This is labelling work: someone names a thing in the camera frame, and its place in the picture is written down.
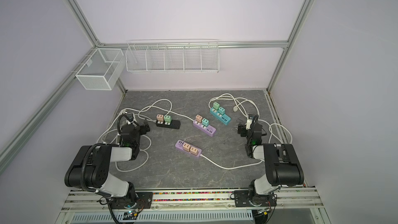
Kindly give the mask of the teal power strip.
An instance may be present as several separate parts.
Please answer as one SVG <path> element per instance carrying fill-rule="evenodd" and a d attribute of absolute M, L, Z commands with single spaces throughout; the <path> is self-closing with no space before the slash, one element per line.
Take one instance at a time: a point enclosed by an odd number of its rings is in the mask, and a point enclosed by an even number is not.
<path fill-rule="evenodd" d="M 209 110 L 209 112 L 224 125 L 228 125 L 231 121 L 231 118 L 227 114 L 221 114 L 213 107 Z"/>

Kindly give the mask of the green plug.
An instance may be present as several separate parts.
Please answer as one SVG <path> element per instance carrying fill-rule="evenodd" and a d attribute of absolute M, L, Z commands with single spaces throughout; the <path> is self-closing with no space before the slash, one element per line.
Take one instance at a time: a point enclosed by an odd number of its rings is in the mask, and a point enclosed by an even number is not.
<path fill-rule="evenodd" d="M 213 103 L 213 109 L 218 110 L 219 107 L 220 107 L 220 104 L 219 104 L 219 103 L 217 103 L 217 102 L 214 102 L 214 103 Z"/>
<path fill-rule="evenodd" d="M 163 117 L 164 122 L 171 123 L 172 117 L 170 115 L 164 115 Z"/>

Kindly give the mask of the black power strip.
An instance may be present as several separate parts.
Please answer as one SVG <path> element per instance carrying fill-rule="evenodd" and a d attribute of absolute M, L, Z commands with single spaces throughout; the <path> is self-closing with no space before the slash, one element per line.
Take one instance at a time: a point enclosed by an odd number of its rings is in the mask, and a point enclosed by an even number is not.
<path fill-rule="evenodd" d="M 180 129 L 181 122 L 179 120 L 172 120 L 171 122 L 165 122 L 165 121 L 156 121 L 155 122 L 157 127 L 160 128 L 168 128 L 168 129 Z"/>

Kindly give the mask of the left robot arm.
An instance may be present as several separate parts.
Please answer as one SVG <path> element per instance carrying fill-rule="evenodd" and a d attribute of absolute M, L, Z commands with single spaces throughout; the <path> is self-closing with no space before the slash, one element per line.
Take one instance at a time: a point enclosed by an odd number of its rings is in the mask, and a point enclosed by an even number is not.
<path fill-rule="evenodd" d="M 65 185 L 93 192 L 107 200 L 121 200 L 126 203 L 126 208 L 135 207 L 138 196 L 133 183 L 112 175 L 109 167 L 111 163 L 137 159 L 141 136 L 149 131 L 147 121 L 142 125 L 125 124 L 118 126 L 119 144 L 82 146 L 65 174 Z"/>

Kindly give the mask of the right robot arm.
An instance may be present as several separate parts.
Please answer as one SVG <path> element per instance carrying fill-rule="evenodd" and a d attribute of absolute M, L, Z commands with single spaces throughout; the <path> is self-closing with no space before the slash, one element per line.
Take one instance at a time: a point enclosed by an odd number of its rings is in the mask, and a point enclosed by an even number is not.
<path fill-rule="evenodd" d="M 263 128 L 258 123 L 250 127 L 241 124 L 237 133 L 246 138 L 246 154 L 249 158 L 264 162 L 264 175 L 254 179 L 247 190 L 234 192 L 237 207 L 274 207 L 276 191 L 283 186 L 295 187 L 304 183 L 304 173 L 292 144 L 262 143 Z"/>

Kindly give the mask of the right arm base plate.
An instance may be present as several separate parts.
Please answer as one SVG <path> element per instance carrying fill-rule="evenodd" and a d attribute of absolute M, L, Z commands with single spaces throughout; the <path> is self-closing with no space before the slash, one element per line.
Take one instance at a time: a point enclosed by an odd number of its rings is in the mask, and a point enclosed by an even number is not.
<path fill-rule="evenodd" d="M 236 190 L 232 196 L 236 207 L 275 207 L 277 205 L 275 194 L 258 195 L 249 190 Z"/>

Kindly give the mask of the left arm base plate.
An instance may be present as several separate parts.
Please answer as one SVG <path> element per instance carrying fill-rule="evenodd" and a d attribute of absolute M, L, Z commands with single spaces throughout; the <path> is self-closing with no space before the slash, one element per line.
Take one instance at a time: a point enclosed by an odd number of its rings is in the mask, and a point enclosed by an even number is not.
<path fill-rule="evenodd" d="M 153 192 L 143 191 L 137 192 L 135 199 L 131 200 L 128 197 L 113 198 L 110 200 L 111 209 L 123 210 L 123 209 L 148 209 L 151 208 L 153 201 Z"/>

